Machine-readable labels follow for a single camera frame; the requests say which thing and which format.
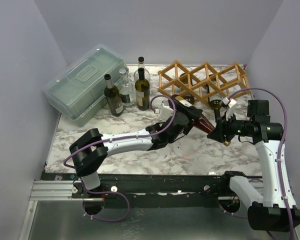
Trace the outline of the dark red wine bottle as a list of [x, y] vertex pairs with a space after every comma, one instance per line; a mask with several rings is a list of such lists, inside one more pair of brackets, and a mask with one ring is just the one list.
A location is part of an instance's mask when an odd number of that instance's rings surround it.
[[196, 108], [182, 96], [174, 94], [171, 98], [175, 103], [177, 111], [185, 114], [192, 125], [205, 132], [209, 139], [222, 143], [225, 146], [230, 145], [231, 140], [226, 140], [226, 137], [223, 135], [221, 117], [219, 114], [217, 114], [216, 126], [213, 126], [207, 117], [204, 116], [202, 109]]

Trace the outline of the green wine bottle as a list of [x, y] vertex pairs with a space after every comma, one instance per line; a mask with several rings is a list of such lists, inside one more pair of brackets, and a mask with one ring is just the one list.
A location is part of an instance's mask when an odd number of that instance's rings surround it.
[[150, 83], [145, 79], [143, 68], [138, 70], [139, 78], [135, 82], [136, 105], [140, 111], [146, 111], [150, 107]]

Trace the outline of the clear glass bottle blue cap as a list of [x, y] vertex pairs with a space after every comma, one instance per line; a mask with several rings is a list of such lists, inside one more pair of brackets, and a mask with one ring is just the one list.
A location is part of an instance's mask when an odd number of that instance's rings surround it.
[[119, 93], [121, 97], [122, 104], [125, 107], [131, 107], [136, 102], [136, 94], [134, 89], [134, 83], [129, 78], [127, 70], [121, 68], [119, 70], [120, 79], [119, 79]]

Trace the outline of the clear flask bottle black cap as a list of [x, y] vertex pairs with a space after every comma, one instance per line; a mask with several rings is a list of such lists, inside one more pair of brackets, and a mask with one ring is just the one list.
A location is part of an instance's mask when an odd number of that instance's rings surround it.
[[150, 75], [150, 72], [145, 67], [145, 59], [144, 59], [143, 56], [140, 56], [138, 58], [138, 68], [137, 68], [137, 70], [133, 74], [134, 82], [136, 82], [139, 79], [139, 69], [140, 68], [143, 68], [143, 70], [144, 70], [144, 77], [150, 83], [151, 82], [151, 75]]

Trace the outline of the green bottle Italia label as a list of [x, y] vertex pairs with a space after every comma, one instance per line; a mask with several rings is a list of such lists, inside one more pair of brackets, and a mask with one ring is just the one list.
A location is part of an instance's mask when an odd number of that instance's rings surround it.
[[113, 116], [119, 117], [124, 110], [120, 91], [118, 87], [113, 84], [110, 74], [105, 74], [104, 79], [106, 82], [104, 96], [106, 98], [109, 110]]

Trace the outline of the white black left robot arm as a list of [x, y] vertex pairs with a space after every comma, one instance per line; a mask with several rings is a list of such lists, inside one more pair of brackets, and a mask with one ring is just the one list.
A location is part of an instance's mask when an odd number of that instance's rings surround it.
[[176, 112], [168, 101], [161, 102], [156, 110], [165, 122], [158, 122], [134, 133], [102, 134], [97, 128], [90, 129], [69, 148], [74, 169], [83, 181], [83, 191], [91, 198], [101, 191], [98, 168], [110, 156], [131, 151], [152, 151], [165, 148], [187, 135], [193, 127], [206, 134], [214, 125], [203, 111], [193, 105], [176, 105]]

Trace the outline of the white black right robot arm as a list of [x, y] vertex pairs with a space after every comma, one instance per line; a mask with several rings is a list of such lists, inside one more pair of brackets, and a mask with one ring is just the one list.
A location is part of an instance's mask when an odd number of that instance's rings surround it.
[[241, 173], [223, 180], [220, 191], [226, 196], [236, 193], [247, 208], [247, 219], [253, 230], [291, 233], [300, 225], [300, 209], [289, 186], [285, 146], [281, 143], [283, 126], [271, 122], [267, 100], [248, 101], [248, 120], [236, 119], [236, 104], [229, 97], [221, 101], [226, 109], [220, 120], [222, 133], [227, 141], [234, 136], [252, 138], [260, 161], [263, 192], [259, 193]]

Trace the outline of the green bottle front middle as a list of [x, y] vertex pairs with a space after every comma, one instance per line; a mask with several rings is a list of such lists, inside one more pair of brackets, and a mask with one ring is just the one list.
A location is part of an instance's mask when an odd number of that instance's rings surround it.
[[[182, 81], [182, 83], [185, 84], [187, 87], [189, 86], [188, 78], [187, 78], [187, 77], [184, 78], [184, 79], [182, 79], [181, 81]], [[185, 91], [185, 89], [182, 88], [182, 87], [180, 87], [180, 88], [179, 88], [179, 93], [181, 93], [181, 92], [183, 92], [183, 91]], [[189, 102], [190, 104], [192, 104], [192, 105], [195, 103], [195, 98], [194, 98], [194, 96], [192, 96], [192, 95], [189, 94], [189, 93], [185, 94], [185, 95], [183, 96], [183, 98], [184, 98], [187, 102]]]

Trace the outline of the green bottle white label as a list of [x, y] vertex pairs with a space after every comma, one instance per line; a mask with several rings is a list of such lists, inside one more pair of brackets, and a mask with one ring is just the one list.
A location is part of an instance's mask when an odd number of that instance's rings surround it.
[[[216, 78], [211, 78], [213, 84], [217, 84]], [[209, 94], [210, 92], [214, 92], [215, 90], [208, 84], [206, 84], [206, 93]], [[215, 122], [217, 123], [218, 119], [221, 117], [221, 105], [220, 102], [222, 101], [222, 97], [219, 94], [215, 94], [207, 98], [208, 104], [210, 108], [214, 112]]]

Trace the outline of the wooden wine rack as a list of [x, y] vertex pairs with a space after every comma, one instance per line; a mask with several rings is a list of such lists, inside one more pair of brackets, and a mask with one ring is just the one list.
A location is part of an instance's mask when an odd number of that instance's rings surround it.
[[243, 66], [238, 63], [219, 70], [209, 62], [190, 69], [179, 61], [174, 61], [166, 68], [158, 71], [158, 92], [166, 95], [190, 95], [194, 102], [208, 105], [211, 97], [228, 97], [233, 91], [242, 89], [233, 98], [250, 95], [248, 76]]

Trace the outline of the green plastic toolbox clear lid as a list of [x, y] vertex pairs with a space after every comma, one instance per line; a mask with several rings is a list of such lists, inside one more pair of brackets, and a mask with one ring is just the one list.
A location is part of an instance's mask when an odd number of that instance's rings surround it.
[[47, 82], [42, 90], [55, 109], [82, 127], [107, 104], [104, 75], [109, 74], [116, 84], [123, 68], [128, 67], [119, 53], [98, 44]]

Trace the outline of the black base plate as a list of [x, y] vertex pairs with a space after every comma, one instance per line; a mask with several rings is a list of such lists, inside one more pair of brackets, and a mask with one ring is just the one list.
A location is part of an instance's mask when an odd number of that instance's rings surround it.
[[43, 172], [44, 181], [69, 181], [70, 198], [83, 202], [89, 213], [101, 209], [130, 208], [217, 208], [237, 206], [267, 210], [260, 193], [265, 181], [238, 171], [223, 175], [100, 174], [100, 186], [87, 192], [80, 178], [70, 173]]

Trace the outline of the aluminium rail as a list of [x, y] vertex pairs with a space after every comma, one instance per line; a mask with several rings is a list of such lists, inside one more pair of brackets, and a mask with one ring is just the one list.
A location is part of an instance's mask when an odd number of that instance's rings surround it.
[[77, 180], [39, 180], [32, 186], [30, 197], [38, 201], [104, 201], [116, 199], [123, 194], [128, 199], [137, 197], [202, 196], [227, 200], [236, 194], [251, 196], [253, 199], [274, 200], [281, 198], [279, 185], [269, 187], [258, 176], [236, 176], [229, 180], [226, 176], [195, 175], [107, 175], [100, 176], [100, 187], [85, 190]]

